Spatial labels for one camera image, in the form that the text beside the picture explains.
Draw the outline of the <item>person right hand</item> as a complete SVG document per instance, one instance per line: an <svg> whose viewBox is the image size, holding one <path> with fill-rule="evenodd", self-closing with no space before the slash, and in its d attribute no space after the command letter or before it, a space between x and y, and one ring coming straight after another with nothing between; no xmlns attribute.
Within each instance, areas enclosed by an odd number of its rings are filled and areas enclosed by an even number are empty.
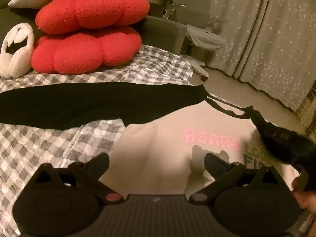
<svg viewBox="0 0 316 237"><path fill-rule="evenodd" d="M299 191L298 186L303 183L304 176L301 173L292 182L292 193L297 200L301 209L308 210L311 213L315 213L315 192Z"/></svg>

